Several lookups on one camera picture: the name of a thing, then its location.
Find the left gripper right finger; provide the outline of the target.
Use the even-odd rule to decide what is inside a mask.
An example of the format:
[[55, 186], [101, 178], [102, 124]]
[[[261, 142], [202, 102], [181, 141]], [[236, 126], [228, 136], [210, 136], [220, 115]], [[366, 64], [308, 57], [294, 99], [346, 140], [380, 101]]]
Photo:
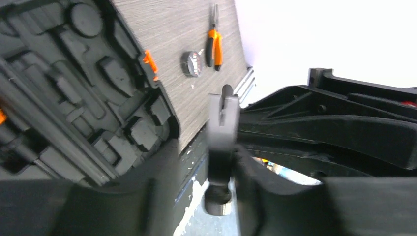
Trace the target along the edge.
[[235, 151], [233, 176], [243, 236], [414, 236], [414, 177], [327, 177], [293, 183]]

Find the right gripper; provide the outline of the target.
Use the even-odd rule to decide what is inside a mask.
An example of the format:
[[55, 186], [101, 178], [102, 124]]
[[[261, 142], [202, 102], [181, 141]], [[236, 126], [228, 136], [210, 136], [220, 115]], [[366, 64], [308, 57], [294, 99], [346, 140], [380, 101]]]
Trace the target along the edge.
[[332, 69], [309, 69], [307, 86], [290, 86], [244, 108], [241, 132], [327, 144], [417, 167], [417, 90], [340, 78]]

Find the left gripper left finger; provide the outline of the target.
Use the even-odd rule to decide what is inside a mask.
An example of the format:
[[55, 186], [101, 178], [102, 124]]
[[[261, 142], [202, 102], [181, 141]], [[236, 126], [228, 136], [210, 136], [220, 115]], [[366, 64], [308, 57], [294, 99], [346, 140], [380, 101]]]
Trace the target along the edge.
[[170, 236], [178, 193], [178, 140], [101, 187], [66, 180], [3, 181], [3, 236]]

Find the claw hammer black handle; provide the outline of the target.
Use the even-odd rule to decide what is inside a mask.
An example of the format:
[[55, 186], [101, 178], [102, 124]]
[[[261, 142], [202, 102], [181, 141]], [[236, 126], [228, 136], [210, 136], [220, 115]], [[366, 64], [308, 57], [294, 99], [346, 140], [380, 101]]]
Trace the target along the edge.
[[206, 124], [209, 186], [204, 193], [204, 208], [213, 216], [231, 212], [232, 194], [228, 185], [239, 115], [239, 98], [231, 85], [224, 85], [221, 94], [209, 95]]

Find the black tool kit case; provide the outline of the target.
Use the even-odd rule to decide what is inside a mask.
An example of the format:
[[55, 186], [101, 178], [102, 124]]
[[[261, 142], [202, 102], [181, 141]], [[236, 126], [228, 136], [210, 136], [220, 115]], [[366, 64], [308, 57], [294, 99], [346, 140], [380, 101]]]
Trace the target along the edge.
[[0, 3], [0, 178], [100, 186], [179, 122], [150, 53], [110, 0]]

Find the orange handled pliers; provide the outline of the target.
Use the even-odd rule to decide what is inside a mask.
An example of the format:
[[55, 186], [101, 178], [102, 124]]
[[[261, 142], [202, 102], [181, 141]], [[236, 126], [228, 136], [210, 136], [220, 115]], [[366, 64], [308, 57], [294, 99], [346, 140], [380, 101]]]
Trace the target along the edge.
[[213, 67], [215, 71], [220, 71], [223, 65], [223, 48], [222, 35], [218, 31], [219, 8], [218, 4], [214, 4], [211, 11], [210, 30], [208, 31], [208, 39], [205, 48], [205, 61], [208, 67]]

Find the small round bit holder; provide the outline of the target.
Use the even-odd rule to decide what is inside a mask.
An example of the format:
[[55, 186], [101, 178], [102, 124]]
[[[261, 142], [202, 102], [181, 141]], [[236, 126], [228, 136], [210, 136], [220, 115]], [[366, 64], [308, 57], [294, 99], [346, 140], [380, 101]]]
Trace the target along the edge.
[[198, 52], [184, 52], [181, 56], [180, 65], [185, 76], [195, 78], [200, 77], [202, 71], [202, 60]]

